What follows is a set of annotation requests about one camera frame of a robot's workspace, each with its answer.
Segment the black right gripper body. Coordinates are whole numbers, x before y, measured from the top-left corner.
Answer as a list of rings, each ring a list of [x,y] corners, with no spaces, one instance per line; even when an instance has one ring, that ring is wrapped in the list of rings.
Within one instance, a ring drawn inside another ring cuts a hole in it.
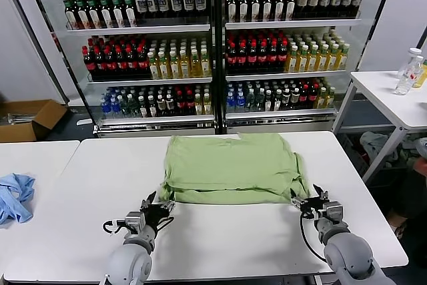
[[[304,219],[314,219],[316,214],[324,208],[324,204],[329,202],[328,198],[311,197],[302,200],[300,211]]]

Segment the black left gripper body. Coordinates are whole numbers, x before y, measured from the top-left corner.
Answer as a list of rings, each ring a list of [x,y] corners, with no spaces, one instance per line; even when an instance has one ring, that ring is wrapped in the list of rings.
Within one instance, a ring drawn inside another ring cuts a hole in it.
[[[161,204],[152,204],[148,208],[140,208],[140,212],[144,214],[145,223],[153,229],[162,229],[170,222],[170,212],[163,210]]]

